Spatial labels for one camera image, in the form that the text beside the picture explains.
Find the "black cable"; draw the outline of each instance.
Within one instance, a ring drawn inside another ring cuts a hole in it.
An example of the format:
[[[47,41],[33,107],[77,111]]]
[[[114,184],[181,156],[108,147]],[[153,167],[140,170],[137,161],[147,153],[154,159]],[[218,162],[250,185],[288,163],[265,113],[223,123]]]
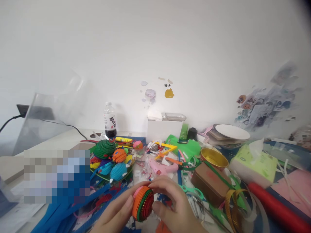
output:
[[[60,123],[58,123],[58,122],[53,122],[53,121],[46,121],[46,122],[50,122],[50,123],[54,123],[54,124],[60,124]],[[88,140],[88,139],[86,138],[86,136],[84,136],[76,127],[74,127],[74,126],[72,126],[72,125],[67,125],[67,126],[71,126],[71,127],[75,128],[75,129],[79,132],[79,134],[81,134],[81,136],[83,136],[83,137],[85,138],[85,140]]]
[[[0,133],[1,133],[1,131],[4,129],[4,127],[6,126],[6,124],[7,123],[9,123],[11,120],[13,120],[13,119],[16,119],[16,118],[19,118],[19,117],[23,117],[24,116],[24,114],[22,115],[18,115],[18,116],[14,116],[14,117],[12,117],[11,119],[9,119],[7,122],[5,122],[4,123],[4,125],[1,127],[1,129],[0,129]]]

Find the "white box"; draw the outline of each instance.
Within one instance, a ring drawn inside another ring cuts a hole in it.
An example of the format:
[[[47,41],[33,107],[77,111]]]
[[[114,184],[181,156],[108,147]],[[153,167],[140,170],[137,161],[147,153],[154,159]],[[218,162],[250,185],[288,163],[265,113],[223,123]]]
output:
[[[146,143],[154,140],[162,140],[163,142],[170,134],[179,138],[183,121],[154,121],[148,119],[148,129]]]

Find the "white plate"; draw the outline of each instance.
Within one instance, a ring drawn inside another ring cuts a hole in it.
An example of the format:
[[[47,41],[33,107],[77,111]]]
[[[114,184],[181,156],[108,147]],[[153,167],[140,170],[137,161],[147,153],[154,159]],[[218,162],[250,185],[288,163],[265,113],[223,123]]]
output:
[[[236,126],[217,125],[215,128],[222,135],[225,135],[233,139],[246,140],[250,138],[250,135],[247,131]]]

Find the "quilled paper ball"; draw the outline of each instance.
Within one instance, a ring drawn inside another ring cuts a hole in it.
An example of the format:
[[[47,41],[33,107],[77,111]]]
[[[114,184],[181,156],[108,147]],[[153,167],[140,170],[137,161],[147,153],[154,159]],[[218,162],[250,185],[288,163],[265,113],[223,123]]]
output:
[[[101,159],[99,159],[95,156],[93,158],[91,158],[91,168],[98,168],[100,163],[101,163]]]
[[[98,172],[102,175],[108,175],[111,172],[112,168],[113,168],[113,162],[110,161],[104,164],[103,166],[99,167]]]
[[[123,174],[127,172],[125,163],[117,163],[110,172],[110,178],[119,181],[123,178]]]
[[[94,155],[100,159],[108,159],[116,150],[116,144],[109,140],[101,140],[96,144]]]
[[[136,141],[136,142],[134,142],[133,147],[134,147],[134,149],[137,149],[137,150],[142,149],[143,143],[141,141]]]
[[[139,187],[134,193],[133,198],[133,218],[138,222],[143,222],[152,211],[152,204],[154,201],[153,191],[147,186]]]
[[[109,163],[109,162],[111,162],[110,159],[108,159],[108,160],[102,160],[102,161],[100,162],[99,167],[104,166],[106,163]]]
[[[112,160],[116,163],[121,163],[126,159],[126,152],[124,149],[116,149],[113,153]]]
[[[128,155],[126,156],[126,159],[123,161],[125,164],[128,163],[130,160],[132,160],[133,156],[132,155]]]

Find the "pink paper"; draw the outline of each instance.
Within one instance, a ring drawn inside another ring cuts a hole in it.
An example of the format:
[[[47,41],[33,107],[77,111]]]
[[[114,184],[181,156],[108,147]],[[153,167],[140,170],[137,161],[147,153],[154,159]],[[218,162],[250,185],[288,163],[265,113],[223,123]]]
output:
[[[295,191],[291,190],[292,200],[300,203],[290,201],[289,189],[284,178],[280,179],[278,184],[272,185],[271,188],[311,217],[311,173],[297,169],[290,173],[287,179],[290,182],[291,188]]]

